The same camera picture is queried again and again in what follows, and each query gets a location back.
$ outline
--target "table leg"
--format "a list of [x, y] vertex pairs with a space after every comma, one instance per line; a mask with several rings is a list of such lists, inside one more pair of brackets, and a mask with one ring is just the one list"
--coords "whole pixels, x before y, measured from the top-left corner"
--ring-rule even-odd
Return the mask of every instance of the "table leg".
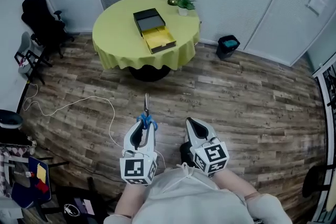
[[162, 66], [161, 69], [156, 69], [155, 67], [149, 65], [144, 65], [140, 69], [129, 67], [129, 70], [136, 79], [146, 82], [158, 81], [167, 76], [170, 72], [170, 68], [168, 66]]

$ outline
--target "white cable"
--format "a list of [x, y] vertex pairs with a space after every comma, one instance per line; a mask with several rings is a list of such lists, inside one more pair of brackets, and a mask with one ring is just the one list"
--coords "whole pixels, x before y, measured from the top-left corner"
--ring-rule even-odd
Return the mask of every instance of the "white cable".
[[36, 86], [36, 93], [35, 93], [32, 97], [27, 97], [27, 98], [26, 98], [26, 100], [25, 100], [25, 101], [23, 102], [23, 104], [22, 104], [22, 108], [23, 108], [24, 111], [27, 111], [27, 110], [29, 109], [29, 107], [30, 107], [32, 104], [37, 103], [38, 108], [40, 109], [40, 111], [41, 111], [41, 113], [42, 113], [43, 116], [52, 116], [52, 115], [54, 115], [57, 111], [59, 111], [59, 110], [61, 110], [61, 109], [63, 109], [63, 108], [66, 108], [67, 106], [76, 104], [76, 103], [78, 103], [78, 102], [80, 102], [80, 101], [84, 101], [84, 100], [87, 100], [87, 99], [90, 99], [90, 98], [93, 98], [93, 97], [98, 98], [98, 99], [107, 100], [107, 101], [110, 103], [111, 107], [113, 108], [113, 118], [112, 118], [112, 121], [111, 121], [111, 124], [110, 124], [110, 127], [109, 127], [109, 136], [110, 136], [111, 140], [114, 142], [114, 144], [116, 144], [118, 147], [124, 148], [123, 146], [119, 145], [116, 141], [114, 141], [114, 139], [113, 139], [112, 136], [111, 136], [111, 126], [112, 126], [112, 122], [113, 122], [114, 117], [115, 117], [115, 110], [114, 110], [114, 107], [113, 107], [113, 105], [112, 105], [112, 103], [110, 102], [109, 99], [104, 98], [104, 97], [98, 97], [98, 96], [94, 96], [94, 95], [92, 95], [92, 96], [90, 96], [90, 97], [86, 97], [86, 98], [80, 99], [80, 100], [78, 100], [78, 101], [76, 101], [76, 102], [74, 102], [74, 103], [67, 104], [67, 105], [63, 106], [62, 108], [59, 108], [59, 109], [55, 110], [52, 114], [48, 114], [48, 115], [46, 115], [45, 113], [43, 113], [43, 111], [42, 111], [42, 109], [41, 109], [41, 107], [40, 107], [40, 104], [39, 104], [39, 102], [37, 102], [37, 101], [33, 101], [33, 102], [31, 102], [31, 103], [29, 104], [29, 106], [28, 106], [26, 109], [24, 108], [24, 105], [25, 105], [26, 101], [27, 101], [28, 99], [31, 99], [31, 98], [35, 97], [35, 96], [37, 95], [37, 93], [38, 93], [38, 85], [37, 85], [37, 84], [31, 84], [31, 85]]

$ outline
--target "wooden floor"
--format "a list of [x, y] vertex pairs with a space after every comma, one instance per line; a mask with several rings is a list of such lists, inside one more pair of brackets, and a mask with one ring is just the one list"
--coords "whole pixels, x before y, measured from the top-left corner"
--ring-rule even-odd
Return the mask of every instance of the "wooden floor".
[[[145, 83], [135, 80], [128, 69], [103, 70], [90, 36], [78, 36], [63, 50], [64, 59], [55, 55], [54, 66], [42, 70], [46, 85], [35, 80], [39, 92], [34, 100], [45, 114], [91, 95], [108, 98], [116, 110], [111, 134], [122, 144], [148, 92], [151, 114], [159, 124], [156, 149], [167, 166], [180, 163], [178, 148], [187, 116], [202, 119], [226, 142], [228, 168], [261, 193], [277, 196], [295, 223], [305, 222], [318, 196], [303, 198], [302, 183], [308, 169], [324, 161], [326, 139], [319, 89], [306, 60], [288, 68], [235, 52], [219, 61], [214, 46], [198, 44], [186, 66], [158, 82]], [[30, 86], [26, 96], [35, 89]], [[92, 176], [106, 196], [123, 190], [121, 150], [108, 135], [113, 110], [107, 101], [82, 101], [51, 117], [42, 116], [33, 104], [21, 115], [24, 130], [37, 140], [38, 156], [71, 162], [52, 169], [55, 183], [86, 187], [86, 178]], [[160, 160], [158, 172], [162, 169]], [[25, 214], [26, 222], [33, 223], [34, 211]], [[62, 223], [60, 214], [48, 218]]]

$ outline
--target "trash can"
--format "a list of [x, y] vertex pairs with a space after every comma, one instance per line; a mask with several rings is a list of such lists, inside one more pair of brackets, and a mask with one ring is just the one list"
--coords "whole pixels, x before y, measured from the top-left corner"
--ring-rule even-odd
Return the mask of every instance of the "trash can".
[[236, 39], [235, 36], [229, 35], [221, 37], [218, 40], [218, 47], [216, 54], [220, 60], [230, 57], [233, 52], [239, 47], [240, 42]]

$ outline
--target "round table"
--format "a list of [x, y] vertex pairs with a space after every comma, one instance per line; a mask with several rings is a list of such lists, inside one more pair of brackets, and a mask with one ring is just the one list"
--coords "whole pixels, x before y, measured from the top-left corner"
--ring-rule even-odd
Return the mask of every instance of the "round table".
[[[159, 12], [176, 40], [176, 47], [151, 54], [133, 17], [133, 13], [150, 8]], [[194, 45], [200, 36], [199, 24], [196, 11], [189, 10], [187, 16], [180, 16], [177, 6], [168, 5], [167, 0], [121, 0], [96, 20], [93, 45], [105, 69], [130, 67], [136, 78], [155, 81], [194, 57]]]

